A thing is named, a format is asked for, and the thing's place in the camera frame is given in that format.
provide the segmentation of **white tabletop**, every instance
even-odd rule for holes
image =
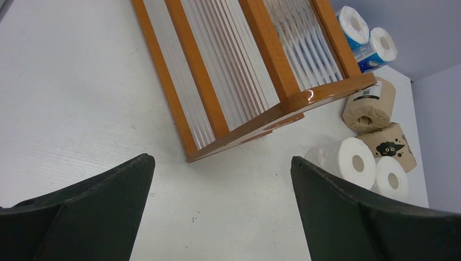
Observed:
[[[129,1],[14,1],[0,23],[0,206],[141,153],[157,166],[132,260],[309,260],[290,161],[354,133],[344,100],[187,164]],[[427,206],[409,79],[393,120],[416,155],[407,202]]]

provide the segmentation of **gray wall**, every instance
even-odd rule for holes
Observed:
[[[460,0],[331,0],[334,10],[355,8],[370,29],[386,29],[397,46],[390,67],[419,80],[461,60]]]
[[[461,213],[461,64],[413,83],[429,207]]]

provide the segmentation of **blue and white packaging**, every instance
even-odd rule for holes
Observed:
[[[341,25],[351,50],[368,43],[370,30],[365,20],[352,7],[345,5],[337,13],[336,18]]]
[[[381,27],[370,32],[370,40],[354,50],[362,72],[372,72],[397,58],[397,49],[389,33]]]

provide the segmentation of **brown paper package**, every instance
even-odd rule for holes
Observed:
[[[376,77],[377,84],[349,96],[342,119],[346,125],[361,133],[371,133],[389,126],[395,101],[395,87]],[[381,91],[373,93],[373,88]]]
[[[416,167],[413,152],[398,123],[391,123],[377,132],[359,135],[357,139],[362,140],[370,148],[375,158],[383,156],[395,158],[406,173]]]

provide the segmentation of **black sheep logo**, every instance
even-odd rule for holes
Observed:
[[[397,151],[399,151],[403,147],[405,147],[405,145],[395,144],[394,142],[386,141],[377,146],[376,150],[381,154],[381,156],[393,157],[397,155]]]

